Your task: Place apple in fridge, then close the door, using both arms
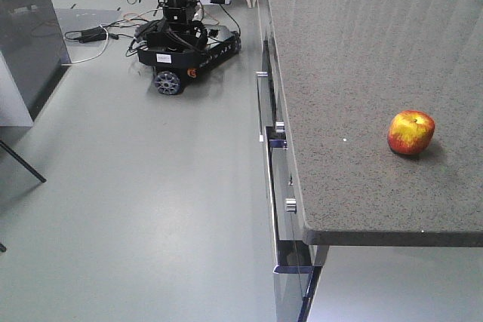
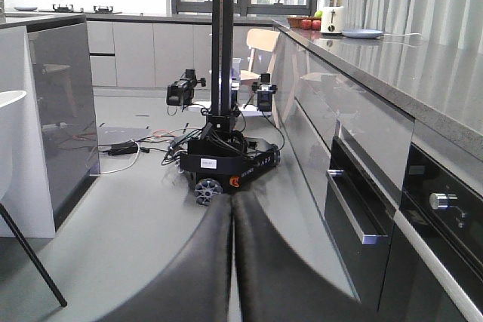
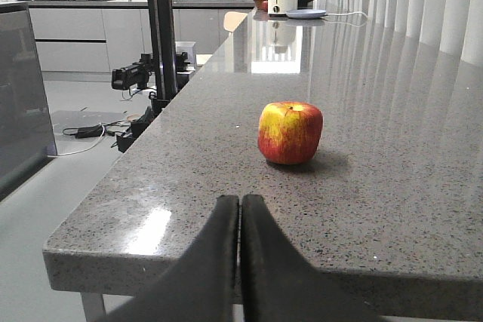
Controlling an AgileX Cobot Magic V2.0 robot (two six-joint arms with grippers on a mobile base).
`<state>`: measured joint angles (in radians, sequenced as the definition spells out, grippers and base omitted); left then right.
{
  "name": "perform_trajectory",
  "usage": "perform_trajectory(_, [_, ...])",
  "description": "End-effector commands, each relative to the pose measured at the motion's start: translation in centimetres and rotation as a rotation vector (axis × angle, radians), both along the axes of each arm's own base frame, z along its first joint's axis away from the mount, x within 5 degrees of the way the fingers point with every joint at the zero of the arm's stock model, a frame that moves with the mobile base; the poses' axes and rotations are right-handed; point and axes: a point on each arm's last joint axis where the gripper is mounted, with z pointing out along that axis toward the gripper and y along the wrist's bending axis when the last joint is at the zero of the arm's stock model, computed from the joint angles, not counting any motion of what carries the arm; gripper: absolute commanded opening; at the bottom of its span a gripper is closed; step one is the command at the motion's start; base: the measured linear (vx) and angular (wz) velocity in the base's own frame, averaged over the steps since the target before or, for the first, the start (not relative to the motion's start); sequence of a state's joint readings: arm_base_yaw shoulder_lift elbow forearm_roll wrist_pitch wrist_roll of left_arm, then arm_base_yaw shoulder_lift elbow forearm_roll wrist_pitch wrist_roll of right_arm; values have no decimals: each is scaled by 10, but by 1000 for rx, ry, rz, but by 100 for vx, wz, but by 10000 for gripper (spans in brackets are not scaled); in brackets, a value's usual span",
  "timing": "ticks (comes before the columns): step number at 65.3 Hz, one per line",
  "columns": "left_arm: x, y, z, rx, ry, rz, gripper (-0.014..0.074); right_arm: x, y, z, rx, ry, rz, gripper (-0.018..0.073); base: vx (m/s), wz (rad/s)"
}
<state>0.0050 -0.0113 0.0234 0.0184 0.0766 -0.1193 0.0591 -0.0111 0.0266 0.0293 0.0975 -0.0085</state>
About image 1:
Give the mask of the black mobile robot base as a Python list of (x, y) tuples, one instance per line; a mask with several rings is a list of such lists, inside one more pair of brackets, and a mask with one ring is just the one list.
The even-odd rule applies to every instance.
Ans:
[(239, 31), (202, 21), (204, 5), (222, 6), (229, 0), (158, 0), (163, 16), (137, 27), (131, 50), (153, 69), (160, 94), (175, 95), (186, 79), (241, 50)]

